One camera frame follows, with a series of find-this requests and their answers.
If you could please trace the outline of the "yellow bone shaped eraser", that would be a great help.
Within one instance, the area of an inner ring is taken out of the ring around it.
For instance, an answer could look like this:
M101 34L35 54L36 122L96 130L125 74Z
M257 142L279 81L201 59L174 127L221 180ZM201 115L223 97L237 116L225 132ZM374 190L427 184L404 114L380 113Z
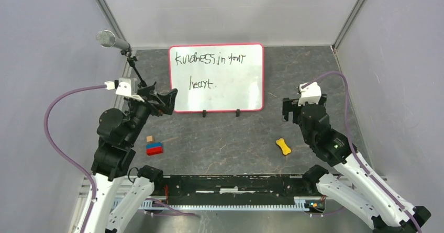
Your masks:
M287 156L292 152L291 148L286 144L283 138L276 140L275 143L280 148L282 155Z

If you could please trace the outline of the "pink framed whiteboard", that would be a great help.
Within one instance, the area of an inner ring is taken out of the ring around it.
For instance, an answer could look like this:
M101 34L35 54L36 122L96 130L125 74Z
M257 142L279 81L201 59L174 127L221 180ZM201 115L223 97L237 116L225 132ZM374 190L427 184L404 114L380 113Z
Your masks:
M172 46L170 85L177 113L259 111L264 47L259 43Z

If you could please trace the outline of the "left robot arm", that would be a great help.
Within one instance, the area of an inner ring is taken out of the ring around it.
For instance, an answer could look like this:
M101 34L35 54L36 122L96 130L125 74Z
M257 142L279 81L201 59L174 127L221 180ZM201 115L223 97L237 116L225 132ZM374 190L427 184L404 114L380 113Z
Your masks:
M88 198L91 200L81 220L79 232L121 232L129 223L129 215L136 212L143 194L158 195L164 190L164 180L156 175L142 175L136 179L142 186L118 206L117 218L109 213L112 201L135 156L134 144L150 116L172 115L177 89L165 94L156 86L134 88L126 83L109 87L128 104L125 112L118 108L104 111L97 128L98 148L94 153Z

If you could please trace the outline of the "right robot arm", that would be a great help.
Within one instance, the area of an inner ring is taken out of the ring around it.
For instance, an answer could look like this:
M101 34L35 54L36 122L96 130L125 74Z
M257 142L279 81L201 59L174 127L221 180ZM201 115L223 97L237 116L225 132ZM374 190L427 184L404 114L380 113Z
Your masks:
M342 184L325 168L315 165L303 174L306 194L327 196L358 216L373 232L420 232L430 219L424 206L414 206L398 195L365 161L348 138L331 127L326 112L327 96L317 103L299 104L284 98L282 115L301 130L304 142L315 155L348 179L354 188Z

